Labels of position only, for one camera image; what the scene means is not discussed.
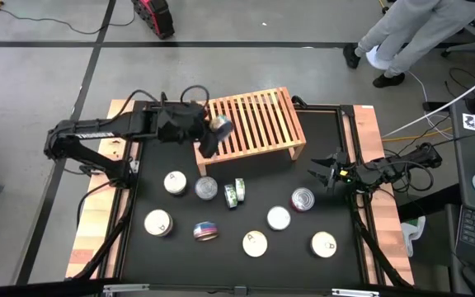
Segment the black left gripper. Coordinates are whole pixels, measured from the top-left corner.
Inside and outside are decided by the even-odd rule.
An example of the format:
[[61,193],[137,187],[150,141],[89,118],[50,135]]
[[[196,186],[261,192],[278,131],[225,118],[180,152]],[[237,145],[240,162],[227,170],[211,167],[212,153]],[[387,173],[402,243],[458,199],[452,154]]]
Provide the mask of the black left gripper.
[[208,132],[205,108],[197,103],[166,105],[158,112],[157,137],[162,142],[199,140],[203,158],[212,158],[219,148],[219,136]]

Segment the floor stand with white base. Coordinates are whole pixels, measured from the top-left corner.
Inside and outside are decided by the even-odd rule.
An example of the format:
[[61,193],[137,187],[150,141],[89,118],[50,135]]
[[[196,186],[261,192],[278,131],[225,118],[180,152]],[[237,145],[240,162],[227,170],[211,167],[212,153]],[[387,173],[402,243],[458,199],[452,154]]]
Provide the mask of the floor stand with white base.
[[380,47],[381,45],[376,45],[371,51],[367,52],[365,56],[372,67],[379,70],[386,70],[392,60],[382,56]]

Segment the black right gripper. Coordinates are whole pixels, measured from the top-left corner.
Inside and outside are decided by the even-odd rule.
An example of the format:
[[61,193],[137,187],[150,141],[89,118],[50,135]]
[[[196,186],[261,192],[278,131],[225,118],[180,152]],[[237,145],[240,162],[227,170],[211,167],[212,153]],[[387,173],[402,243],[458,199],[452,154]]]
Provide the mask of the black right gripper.
[[356,171],[356,163],[351,163],[347,152],[332,153],[328,158],[312,158],[311,161],[325,169],[308,169],[313,177],[328,190],[334,191],[337,183],[345,184],[349,191],[362,193],[362,184]]

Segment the black aluminium table frame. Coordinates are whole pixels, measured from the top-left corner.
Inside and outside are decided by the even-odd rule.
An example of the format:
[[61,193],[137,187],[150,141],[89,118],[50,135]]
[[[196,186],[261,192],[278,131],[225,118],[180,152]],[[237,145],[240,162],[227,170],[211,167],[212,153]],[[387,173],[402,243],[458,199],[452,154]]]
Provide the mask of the black aluminium table frame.
[[[311,105],[296,113],[307,140],[297,160],[276,151],[209,166],[208,174],[219,185],[236,177],[245,181],[245,200],[235,210],[227,207],[223,193],[210,201],[195,194],[200,172],[191,145],[145,142],[139,153],[138,179],[129,194],[133,208],[115,274],[127,283],[166,286],[320,289],[366,283],[362,240],[355,233],[346,187],[328,190],[308,173],[312,158],[325,158],[346,146],[345,126],[353,111],[348,106]],[[186,176],[186,189],[180,195],[168,193],[163,185],[172,171]],[[291,195],[300,187],[315,197],[314,206],[305,212],[291,205]],[[291,216],[289,227],[281,231],[271,229],[266,219],[276,205]],[[146,215],[156,209],[173,218],[173,229],[165,237],[153,236],[143,226]],[[205,221],[216,223],[219,236],[196,241],[193,229]],[[268,241],[260,257],[250,257],[242,248],[245,234],[252,230],[262,232]],[[332,257],[321,258],[311,250],[311,238],[320,231],[336,240]]]

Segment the black frame crossbar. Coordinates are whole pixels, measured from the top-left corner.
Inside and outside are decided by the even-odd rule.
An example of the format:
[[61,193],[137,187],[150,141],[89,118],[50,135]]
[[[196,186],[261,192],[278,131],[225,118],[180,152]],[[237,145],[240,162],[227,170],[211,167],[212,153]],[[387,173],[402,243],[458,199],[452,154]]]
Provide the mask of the black frame crossbar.
[[[89,295],[103,294],[105,285],[126,284],[116,278],[92,279],[92,280],[64,280],[58,282],[33,283],[25,285],[0,286],[0,297],[85,297]],[[155,285],[150,284],[149,290],[145,291],[179,291],[179,292],[203,292],[207,294],[230,294],[233,295],[234,286],[188,286],[188,285]],[[248,295],[253,294],[280,294],[280,295],[320,295],[332,296],[332,289],[348,290],[371,290],[378,291],[380,297],[475,297],[473,293],[453,293],[433,290],[422,290],[416,287],[392,288],[380,285],[356,285],[352,288],[347,286],[333,286],[332,288],[304,289],[304,288],[270,288],[248,287]]]

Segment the wooden slatted shelf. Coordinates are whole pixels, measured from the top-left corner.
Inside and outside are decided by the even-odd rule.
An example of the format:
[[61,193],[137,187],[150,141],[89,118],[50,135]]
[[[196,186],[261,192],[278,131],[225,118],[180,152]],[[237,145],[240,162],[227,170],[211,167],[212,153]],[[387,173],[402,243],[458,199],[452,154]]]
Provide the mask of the wooden slatted shelf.
[[200,175],[206,167],[238,158],[286,150],[293,161],[299,158],[306,139],[286,87],[277,87],[208,101],[209,120],[226,116],[233,131],[216,148],[212,158],[199,152],[195,160]]

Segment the person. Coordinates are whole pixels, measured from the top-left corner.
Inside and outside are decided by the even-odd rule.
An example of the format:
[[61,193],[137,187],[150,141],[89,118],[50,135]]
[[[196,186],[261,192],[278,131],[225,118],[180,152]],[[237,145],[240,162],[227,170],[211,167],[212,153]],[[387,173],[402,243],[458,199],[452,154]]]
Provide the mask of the person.
[[397,0],[357,44],[343,48],[343,56],[355,69],[373,47],[389,50],[390,65],[373,85],[397,86],[415,62],[474,20],[475,0]]

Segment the red black equipment case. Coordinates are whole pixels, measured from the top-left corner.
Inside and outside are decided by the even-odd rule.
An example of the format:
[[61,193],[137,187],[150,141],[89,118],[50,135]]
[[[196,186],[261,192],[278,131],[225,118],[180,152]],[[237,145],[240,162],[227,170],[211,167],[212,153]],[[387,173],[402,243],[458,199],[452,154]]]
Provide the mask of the red black equipment case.
[[174,35],[172,15],[166,0],[131,0],[131,2],[135,12],[160,40]]

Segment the silver-lid red label can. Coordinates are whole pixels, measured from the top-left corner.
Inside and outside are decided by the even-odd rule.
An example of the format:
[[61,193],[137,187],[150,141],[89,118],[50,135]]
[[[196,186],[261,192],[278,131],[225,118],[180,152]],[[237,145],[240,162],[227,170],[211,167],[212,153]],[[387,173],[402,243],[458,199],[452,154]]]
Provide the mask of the silver-lid red label can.
[[308,188],[297,188],[291,195],[291,205],[298,212],[305,212],[312,209],[314,203],[314,194]]

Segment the blue yellowfin tuna can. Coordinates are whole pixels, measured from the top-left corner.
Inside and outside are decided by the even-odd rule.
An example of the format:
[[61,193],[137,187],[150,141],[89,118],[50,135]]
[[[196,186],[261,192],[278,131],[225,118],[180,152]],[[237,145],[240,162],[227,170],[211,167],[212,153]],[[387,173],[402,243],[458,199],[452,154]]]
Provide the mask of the blue yellowfin tuna can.
[[218,184],[212,177],[201,177],[195,183],[195,193],[201,200],[212,200],[218,193]]
[[226,115],[217,115],[209,122],[209,128],[218,141],[223,141],[233,131],[233,123]]

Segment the white green plastic bag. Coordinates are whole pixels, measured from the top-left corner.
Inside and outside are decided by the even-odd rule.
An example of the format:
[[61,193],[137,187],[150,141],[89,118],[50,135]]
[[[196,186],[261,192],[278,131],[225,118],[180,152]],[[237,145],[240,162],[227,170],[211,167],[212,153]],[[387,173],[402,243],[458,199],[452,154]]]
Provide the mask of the white green plastic bag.
[[407,255],[409,257],[413,256],[413,242],[421,237],[425,224],[425,216],[401,223],[402,236],[406,244]]

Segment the silver metal bracket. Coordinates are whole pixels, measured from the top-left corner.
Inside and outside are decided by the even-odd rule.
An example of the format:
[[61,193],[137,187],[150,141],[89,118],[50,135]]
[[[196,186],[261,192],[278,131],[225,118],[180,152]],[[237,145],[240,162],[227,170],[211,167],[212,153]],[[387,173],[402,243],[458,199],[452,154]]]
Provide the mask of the silver metal bracket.
[[137,292],[149,290],[150,284],[114,284],[105,285],[102,293],[105,297],[114,297],[116,293]]
[[340,297],[380,297],[378,291],[371,290],[348,290],[348,289],[332,289],[332,296]]

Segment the white-lid green label can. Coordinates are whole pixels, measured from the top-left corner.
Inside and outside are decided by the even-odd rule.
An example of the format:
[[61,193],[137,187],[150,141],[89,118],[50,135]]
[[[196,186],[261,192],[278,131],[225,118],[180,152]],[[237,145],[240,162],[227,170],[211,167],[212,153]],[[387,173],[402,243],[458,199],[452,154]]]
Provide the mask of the white-lid green label can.
[[266,219],[270,228],[275,231],[287,229],[291,222],[290,212],[279,205],[273,206],[268,211]]

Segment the black diagonal frame strut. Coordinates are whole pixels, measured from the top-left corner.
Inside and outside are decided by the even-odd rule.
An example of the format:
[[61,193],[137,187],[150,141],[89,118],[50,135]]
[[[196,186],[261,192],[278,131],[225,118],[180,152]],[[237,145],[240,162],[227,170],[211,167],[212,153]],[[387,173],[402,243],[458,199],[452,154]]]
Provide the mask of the black diagonal frame strut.
[[133,200],[128,199],[126,202],[125,210],[122,216],[119,218],[117,224],[111,231],[111,233],[106,237],[103,244],[98,248],[97,252],[91,258],[91,260],[85,265],[85,267],[75,276],[72,277],[73,280],[89,280],[93,272],[100,266],[102,260],[107,256],[111,247],[115,243],[116,239],[121,233],[123,233],[127,226],[129,225],[129,220],[132,213]]
[[402,277],[380,248],[377,234],[368,229],[372,226],[370,221],[372,217],[366,214],[369,202],[365,198],[360,199],[358,196],[352,196],[349,202],[353,209],[352,220],[356,236],[362,240],[363,263],[368,274],[366,283],[368,285],[412,289],[412,283]]

